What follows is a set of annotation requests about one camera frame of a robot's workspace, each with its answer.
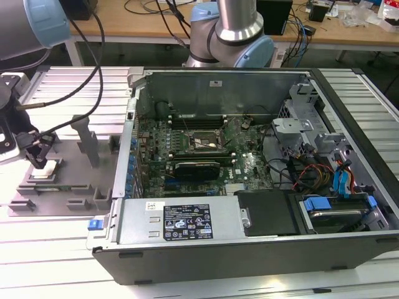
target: desk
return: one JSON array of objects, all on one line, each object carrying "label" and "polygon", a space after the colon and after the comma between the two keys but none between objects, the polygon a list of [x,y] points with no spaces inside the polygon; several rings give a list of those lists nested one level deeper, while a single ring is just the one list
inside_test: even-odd
[{"label": "desk", "polygon": [[[123,8],[126,0],[99,0],[97,13],[102,21],[105,40],[107,42],[145,43],[145,44],[176,44],[169,35],[160,15],[132,14]],[[294,10],[304,0],[294,0]],[[181,13],[189,21],[193,5],[180,7]],[[132,0],[128,8],[133,11],[145,12],[140,7],[138,0]],[[399,51],[399,34],[385,32],[376,25],[370,24],[368,28],[345,28],[338,18],[324,19],[323,23],[307,21],[307,14],[296,11],[297,16],[317,29],[312,38],[310,48],[329,50],[364,50],[364,51]],[[185,38],[177,19],[174,16],[165,16],[172,32],[182,38],[187,44],[190,41]],[[94,18],[89,21],[79,21],[78,26],[87,39],[91,42],[100,42],[100,31]],[[72,37],[66,42],[67,50],[72,65],[81,66],[83,60],[76,42],[82,41],[81,37],[71,29]],[[276,51],[273,55],[271,67],[280,67],[286,50],[293,45],[297,38],[295,26],[289,24],[283,36],[272,36]]]}]

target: motherboard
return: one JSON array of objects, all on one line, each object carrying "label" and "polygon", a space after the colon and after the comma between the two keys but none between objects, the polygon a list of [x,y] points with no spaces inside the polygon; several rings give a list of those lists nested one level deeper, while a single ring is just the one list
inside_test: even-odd
[{"label": "motherboard", "polygon": [[264,125],[239,116],[140,118],[137,160],[145,198],[226,196],[273,186],[260,152]]}]

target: green circuit board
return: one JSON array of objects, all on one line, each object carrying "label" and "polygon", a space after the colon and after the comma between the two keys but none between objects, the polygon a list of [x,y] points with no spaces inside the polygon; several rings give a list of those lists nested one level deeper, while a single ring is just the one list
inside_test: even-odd
[{"label": "green circuit board", "polygon": [[[234,117],[222,130],[174,130],[166,121],[141,119],[138,154],[145,173],[144,197],[225,196],[236,188],[272,188],[273,181],[259,152],[264,126],[243,129],[244,121],[243,117]],[[219,177],[179,181],[173,168],[182,161],[220,163]]]}]

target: robotic arm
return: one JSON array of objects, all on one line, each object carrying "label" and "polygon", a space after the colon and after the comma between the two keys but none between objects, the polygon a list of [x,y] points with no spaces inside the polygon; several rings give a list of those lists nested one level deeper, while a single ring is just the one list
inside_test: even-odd
[{"label": "robotic arm", "polygon": [[[58,0],[2,1],[0,60],[50,49],[69,39],[67,17]],[[23,154],[35,168],[46,165],[55,135],[36,140],[38,130],[26,111],[18,111],[18,76],[0,77],[0,163]]]},{"label": "robotic arm", "polygon": [[187,67],[264,67],[273,52],[256,0],[218,0],[193,8]]}]

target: power supply label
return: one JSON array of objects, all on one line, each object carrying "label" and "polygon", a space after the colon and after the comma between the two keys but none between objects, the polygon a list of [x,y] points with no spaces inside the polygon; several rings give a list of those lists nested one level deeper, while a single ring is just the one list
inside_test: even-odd
[{"label": "power supply label", "polygon": [[213,239],[209,204],[163,207],[166,241]]}]

